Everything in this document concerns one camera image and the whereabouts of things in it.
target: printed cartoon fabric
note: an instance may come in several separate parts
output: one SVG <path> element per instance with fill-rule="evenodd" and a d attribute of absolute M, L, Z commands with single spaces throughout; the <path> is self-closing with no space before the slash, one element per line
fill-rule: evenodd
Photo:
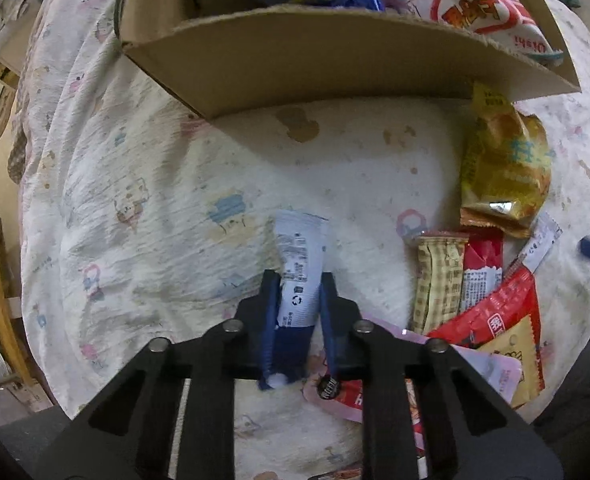
<path fill-rule="evenodd" d="M 277 268 L 278 209 L 328 218 L 325 264 L 341 294 L 405 325 L 416 256 L 402 237 L 457 225 L 469 105 L 337 100 L 209 124 L 120 54 L 113 2 L 46 0 L 12 123 L 27 138 L 24 323 L 63 409 L 75 415 L 150 338 L 193 338 L 230 317 Z M 584 93 L 518 104 L 549 134 L 544 209 L 565 230 L 537 271 L 547 388 L 522 408 L 528 420 L 590 336 L 590 264 L 576 251 L 590 233 L 590 35 L 549 2 Z M 239 478 L 303 479 L 359 459 L 360 426 L 300 388 L 260 393 L 239 381 Z"/>

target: red wrapper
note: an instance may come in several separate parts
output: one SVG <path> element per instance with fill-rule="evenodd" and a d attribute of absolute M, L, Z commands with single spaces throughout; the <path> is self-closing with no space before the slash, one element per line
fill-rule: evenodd
<path fill-rule="evenodd" d="M 467 231 L 469 243 L 464 248 L 464 270 L 484 267 L 502 268 L 502 232 L 499 229 Z"/>
<path fill-rule="evenodd" d="M 498 290 L 474 307 L 439 326 L 429 337 L 439 337 L 451 344 L 478 348 L 505 332 L 525 316 L 531 316 L 535 339 L 540 385 L 544 388 L 542 360 L 540 358 L 540 308 L 537 302 L 535 279 L 529 269 L 522 266 Z"/>
<path fill-rule="evenodd" d="M 502 283 L 502 232 L 475 229 L 464 247 L 460 313 L 468 310 Z"/>

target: cardboard flap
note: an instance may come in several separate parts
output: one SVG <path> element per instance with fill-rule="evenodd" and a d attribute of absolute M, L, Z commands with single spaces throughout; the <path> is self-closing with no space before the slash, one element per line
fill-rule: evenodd
<path fill-rule="evenodd" d="M 510 99 L 576 90 L 484 36 L 359 9 L 279 6 L 191 20 L 125 50 L 206 118 L 348 96 L 469 98 L 473 79 Z"/>
<path fill-rule="evenodd" d="M 118 34 L 125 44 L 162 38 L 180 23 L 198 16 L 194 0 L 123 0 L 117 7 Z"/>
<path fill-rule="evenodd" d="M 573 66 L 573 60 L 568 54 L 568 47 L 564 42 L 562 32 L 555 21 L 555 17 L 551 14 L 546 0 L 520 0 L 520 2 L 533 16 L 538 27 L 544 33 L 544 37 L 549 41 L 550 46 L 565 52 L 562 64 L 552 67 L 550 70 L 562 76 L 574 86 L 579 87 L 578 74 Z"/>

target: yellow snack bag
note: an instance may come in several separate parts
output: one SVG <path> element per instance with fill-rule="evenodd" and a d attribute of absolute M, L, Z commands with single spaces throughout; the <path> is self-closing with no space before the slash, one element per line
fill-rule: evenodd
<path fill-rule="evenodd" d="M 478 82 L 473 110 L 478 126 L 462 161 L 460 223 L 528 238 L 549 193 L 546 131 L 535 115 L 522 115 L 502 94 Z"/>
<path fill-rule="evenodd" d="M 540 394 L 535 339 L 531 316 L 525 316 L 512 328 L 478 348 L 487 354 L 514 357 L 522 363 L 522 377 L 513 394 L 511 406 L 517 408 Z"/>

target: plaid snack wrapper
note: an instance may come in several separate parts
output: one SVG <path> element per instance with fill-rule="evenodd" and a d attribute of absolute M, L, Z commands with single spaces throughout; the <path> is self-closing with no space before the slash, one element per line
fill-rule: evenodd
<path fill-rule="evenodd" d="M 457 316 L 464 274 L 463 233 L 427 233 L 417 240 L 419 277 L 412 330 L 427 334 Z"/>

